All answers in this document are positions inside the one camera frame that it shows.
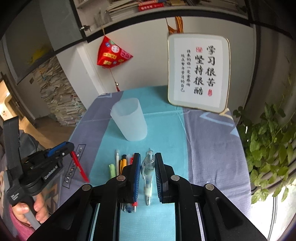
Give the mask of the person's left hand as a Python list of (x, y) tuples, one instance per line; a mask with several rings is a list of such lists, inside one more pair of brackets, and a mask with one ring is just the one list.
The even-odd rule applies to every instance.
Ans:
[[(49, 212), (42, 193), (34, 196), (34, 199), (34, 210), (36, 211), (35, 219), (42, 224), (49, 218)], [(32, 227), (31, 222), (25, 216), (31, 211), (27, 204), (20, 202), (12, 206), (11, 209), (18, 221)]]

